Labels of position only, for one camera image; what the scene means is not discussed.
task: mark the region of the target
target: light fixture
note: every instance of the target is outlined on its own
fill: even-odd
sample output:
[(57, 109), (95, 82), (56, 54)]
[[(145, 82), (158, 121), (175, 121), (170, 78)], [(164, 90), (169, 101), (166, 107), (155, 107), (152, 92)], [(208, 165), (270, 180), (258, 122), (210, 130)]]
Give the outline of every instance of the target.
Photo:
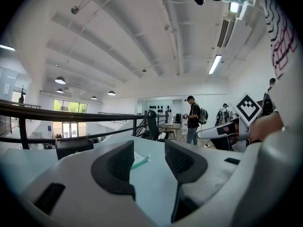
[(111, 95), (111, 96), (115, 96), (116, 95), (116, 93), (114, 91), (109, 91), (107, 94)]
[(10, 50), (10, 51), (15, 51), (15, 49), (13, 47), (2, 45), (2, 44), (0, 44), (0, 48), (7, 49), (7, 50)]
[(217, 65), (219, 64), (219, 61), (221, 60), (221, 55), (216, 55), (216, 58), (213, 62), (213, 65), (211, 67), (211, 69), (209, 70), (209, 75), (213, 74), (214, 70), (216, 69)]
[(57, 77), (55, 82), (59, 84), (65, 84), (65, 79), (64, 77)]
[(239, 4), (236, 2), (231, 2), (229, 5), (229, 11), (232, 13), (237, 13), (239, 9)]

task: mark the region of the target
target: door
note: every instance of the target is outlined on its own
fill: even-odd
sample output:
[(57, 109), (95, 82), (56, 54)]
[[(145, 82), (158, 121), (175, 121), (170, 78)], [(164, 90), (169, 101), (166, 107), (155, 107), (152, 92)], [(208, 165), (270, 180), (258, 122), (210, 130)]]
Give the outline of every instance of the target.
[(78, 123), (62, 123), (63, 138), (78, 137)]

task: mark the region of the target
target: blue jeans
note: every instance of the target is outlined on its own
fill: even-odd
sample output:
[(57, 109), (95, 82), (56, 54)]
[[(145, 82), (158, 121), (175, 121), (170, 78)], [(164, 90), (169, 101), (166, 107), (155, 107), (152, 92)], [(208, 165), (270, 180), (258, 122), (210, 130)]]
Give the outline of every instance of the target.
[(187, 144), (191, 144), (192, 141), (194, 142), (194, 145), (198, 144), (197, 129), (198, 128), (188, 128)]

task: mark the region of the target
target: green tree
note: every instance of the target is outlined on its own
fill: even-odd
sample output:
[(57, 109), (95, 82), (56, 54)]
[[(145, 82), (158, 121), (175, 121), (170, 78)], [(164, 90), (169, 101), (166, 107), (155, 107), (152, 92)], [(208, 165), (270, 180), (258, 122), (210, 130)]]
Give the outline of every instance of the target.
[(87, 104), (80, 104), (79, 113), (87, 113)]
[(55, 99), (54, 102), (53, 102), (53, 110), (54, 111), (62, 111), (61, 104), (58, 102), (57, 99)]
[(68, 112), (79, 113), (79, 103), (71, 102), (70, 105), (68, 105)]

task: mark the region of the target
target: table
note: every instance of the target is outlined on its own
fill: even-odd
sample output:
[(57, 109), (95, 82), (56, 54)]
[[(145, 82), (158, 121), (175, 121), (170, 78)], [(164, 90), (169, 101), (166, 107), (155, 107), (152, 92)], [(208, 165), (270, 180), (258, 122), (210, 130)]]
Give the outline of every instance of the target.
[(172, 125), (166, 125), (165, 123), (160, 124), (158, 126), (159, 129), (162, 129), (162, 132), (165, 132), (165, 139), (168, 139), (169, 135), (171, 133), (174, 134), (174, 140), (177, 140), (177, 130), (181, 129), (181, 124), (180, 123), (173, 123)]
[[(157, 225), (167, 226), (174, 208), (177, 180), (165, 161), (164, 143), (134, 136), (110, 137), (104, 145), (134, 141), (134, 150), (143, 157), (151, 154), (151, 161), (132, 169), (130, 184), (135, 187), (136, 204)], [(9, 148), (0, 157), (0, 171), (10, 189), (16, 193), (23, 190), (40, 174), (58, 162), (56, 150), (21, 150)]]

